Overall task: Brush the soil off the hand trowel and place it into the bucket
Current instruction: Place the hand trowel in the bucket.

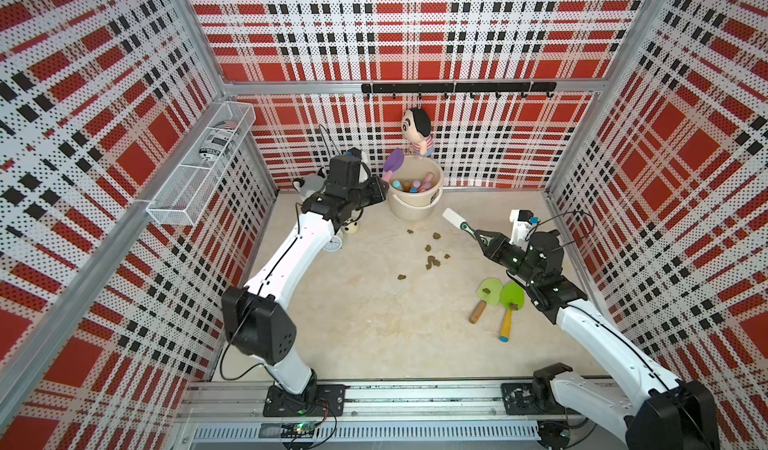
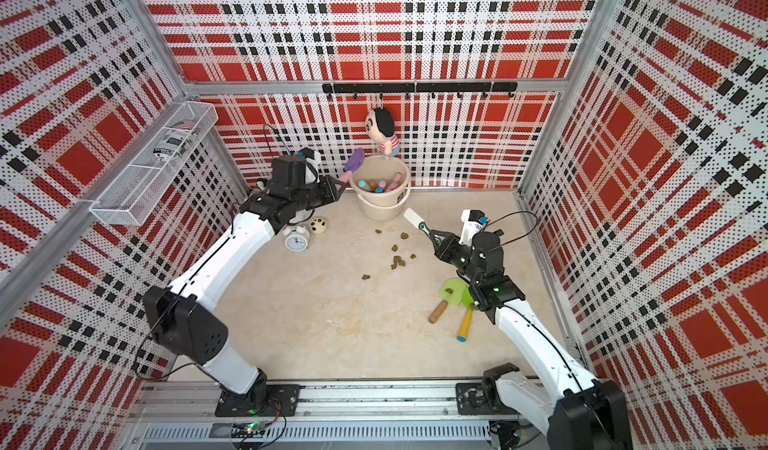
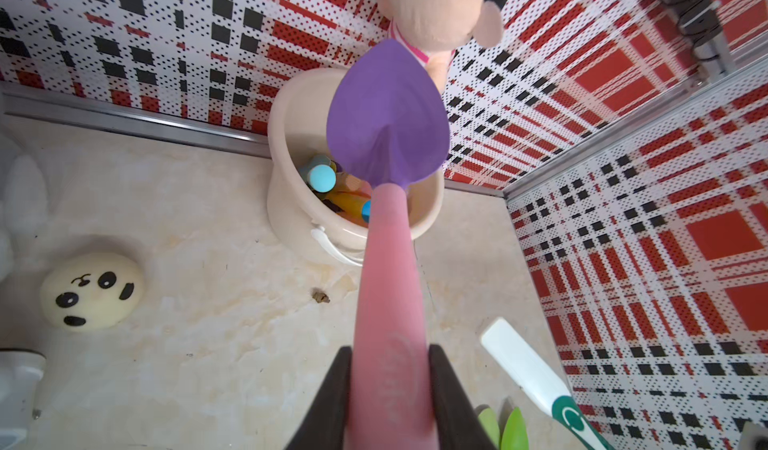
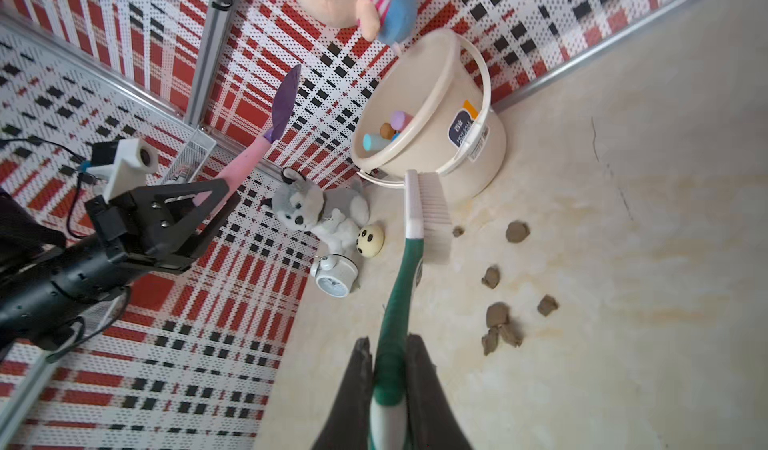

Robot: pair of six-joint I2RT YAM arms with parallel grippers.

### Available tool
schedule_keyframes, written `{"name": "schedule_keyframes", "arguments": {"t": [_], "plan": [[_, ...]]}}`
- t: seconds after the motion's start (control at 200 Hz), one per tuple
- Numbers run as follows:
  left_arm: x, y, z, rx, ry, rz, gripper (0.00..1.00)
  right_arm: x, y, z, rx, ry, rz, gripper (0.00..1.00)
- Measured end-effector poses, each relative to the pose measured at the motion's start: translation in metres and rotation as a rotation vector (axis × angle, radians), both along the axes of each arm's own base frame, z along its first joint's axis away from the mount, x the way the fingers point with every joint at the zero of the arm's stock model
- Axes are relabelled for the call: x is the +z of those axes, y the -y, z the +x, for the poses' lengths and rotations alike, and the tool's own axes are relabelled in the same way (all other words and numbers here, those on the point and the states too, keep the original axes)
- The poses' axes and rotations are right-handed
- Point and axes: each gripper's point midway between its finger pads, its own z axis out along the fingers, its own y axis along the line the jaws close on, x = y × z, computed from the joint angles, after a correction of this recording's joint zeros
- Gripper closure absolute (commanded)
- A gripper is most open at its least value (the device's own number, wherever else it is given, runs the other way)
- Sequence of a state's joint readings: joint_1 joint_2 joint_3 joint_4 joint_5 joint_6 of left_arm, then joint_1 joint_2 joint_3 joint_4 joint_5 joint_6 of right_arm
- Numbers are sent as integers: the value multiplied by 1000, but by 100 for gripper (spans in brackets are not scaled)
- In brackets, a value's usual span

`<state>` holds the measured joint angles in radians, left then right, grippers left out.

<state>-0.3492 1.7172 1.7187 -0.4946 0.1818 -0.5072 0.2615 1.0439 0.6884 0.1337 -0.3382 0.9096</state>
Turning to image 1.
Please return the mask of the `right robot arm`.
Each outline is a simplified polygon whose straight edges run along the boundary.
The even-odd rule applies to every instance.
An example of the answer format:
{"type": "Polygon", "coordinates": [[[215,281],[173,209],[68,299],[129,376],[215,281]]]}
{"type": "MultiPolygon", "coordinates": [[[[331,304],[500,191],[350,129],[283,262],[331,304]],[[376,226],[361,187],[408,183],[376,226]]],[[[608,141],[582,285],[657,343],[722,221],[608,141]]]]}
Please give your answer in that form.
{"type": "Polygon", "coordinates": [[[574,338],[621,389],[605,390],[558,364],[538,373],[546,399],[568,407],[630,449],[717,449],[715,400],[698,381],[685,382],[616,331],[587,295],[562,273],[559,234],[537,231],[517,241],[499,232],[461,230],[484,256],[520,283],[534,307],[574,338]]]}

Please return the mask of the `purple square trowel pink handle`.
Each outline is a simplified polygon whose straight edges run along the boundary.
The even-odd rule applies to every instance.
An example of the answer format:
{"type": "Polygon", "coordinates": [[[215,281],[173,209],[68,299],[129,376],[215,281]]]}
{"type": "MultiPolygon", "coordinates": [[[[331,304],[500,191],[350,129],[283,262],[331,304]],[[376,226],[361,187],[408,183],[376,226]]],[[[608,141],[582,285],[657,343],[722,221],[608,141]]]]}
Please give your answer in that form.
{"type": "Polygon", "coordinates": [[[424,179],[421,181],[421,186],[419,188],[420,192],[425,192],[430,190],[434,185],[434,179],[435,175],[433,173],[428,173],[424,179]]]}

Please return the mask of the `white brush green handle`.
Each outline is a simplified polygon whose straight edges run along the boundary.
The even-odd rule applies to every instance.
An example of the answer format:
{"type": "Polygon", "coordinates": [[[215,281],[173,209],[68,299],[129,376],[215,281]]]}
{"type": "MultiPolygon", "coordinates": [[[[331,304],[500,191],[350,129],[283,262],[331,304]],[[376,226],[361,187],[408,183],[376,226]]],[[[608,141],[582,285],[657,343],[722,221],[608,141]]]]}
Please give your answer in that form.
{"type": "Polygon", "coordinates": [[[442,214],[443,218],[447,220],[451,225],[457,229],[466,232],[472,237],[475,237],[474,229],[467,223],[467,221],[451,208],[446,208],[442,214]]]}

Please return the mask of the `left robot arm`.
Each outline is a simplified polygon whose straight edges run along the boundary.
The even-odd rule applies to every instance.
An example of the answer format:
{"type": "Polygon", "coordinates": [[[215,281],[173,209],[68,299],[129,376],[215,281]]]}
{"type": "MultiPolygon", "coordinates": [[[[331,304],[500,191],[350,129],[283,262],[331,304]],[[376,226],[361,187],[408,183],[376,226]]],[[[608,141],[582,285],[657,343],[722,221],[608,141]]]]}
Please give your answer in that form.
{"type": "Polygon", "coordinates": [[[384,202],[388,189],[363,151],[352,148],[332,157],[321,189],[294,208],[294,227],[275,254],[244,286],[222,295],[226,347],[255,359],[279,388],[304,402],[313,399],[316,373],[294,349],[290,301],[323,247],[354,215],[384,202]]]}

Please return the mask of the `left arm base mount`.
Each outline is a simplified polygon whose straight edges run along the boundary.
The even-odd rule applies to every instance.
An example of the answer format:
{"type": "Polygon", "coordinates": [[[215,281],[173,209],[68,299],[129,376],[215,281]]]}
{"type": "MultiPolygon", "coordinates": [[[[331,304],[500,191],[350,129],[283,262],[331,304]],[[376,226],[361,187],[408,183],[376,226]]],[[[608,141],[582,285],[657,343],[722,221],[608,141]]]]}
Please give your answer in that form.
{"type": "Polygon", "coordinates": [[[344,411],[347,386],[319,384],[312,372],[302,393],[288,392],[275,382],[267,391],[262,415],[269,418],[341,416],[344,411]]]}

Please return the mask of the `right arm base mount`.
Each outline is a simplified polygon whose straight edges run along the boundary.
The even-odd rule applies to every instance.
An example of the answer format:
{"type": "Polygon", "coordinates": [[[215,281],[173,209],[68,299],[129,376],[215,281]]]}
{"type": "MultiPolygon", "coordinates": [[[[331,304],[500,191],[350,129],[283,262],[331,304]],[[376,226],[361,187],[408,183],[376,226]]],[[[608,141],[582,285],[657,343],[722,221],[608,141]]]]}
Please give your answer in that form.
{"type": "Polygon", "coordinates": [[[565,408],[556,402],[551,381],[558,375],[571,372],[572,367],[555,363],[536,370],[532,380],[501,385],[502,403],[508,416],[564,415],[565,408]]]}

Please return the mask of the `purple pointed trowel row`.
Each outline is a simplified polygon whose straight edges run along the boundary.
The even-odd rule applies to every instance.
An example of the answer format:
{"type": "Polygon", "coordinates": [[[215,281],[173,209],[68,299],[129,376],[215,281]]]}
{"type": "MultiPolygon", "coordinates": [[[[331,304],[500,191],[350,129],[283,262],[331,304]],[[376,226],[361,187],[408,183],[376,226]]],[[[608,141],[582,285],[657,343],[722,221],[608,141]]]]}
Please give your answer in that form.
{"type": "Polygon", "coordinates": [[[389,183],[394,173],[403,165],[405,154],[402,149],[394,149],[385,160],[382,168],[382,180],[389,183]]]}

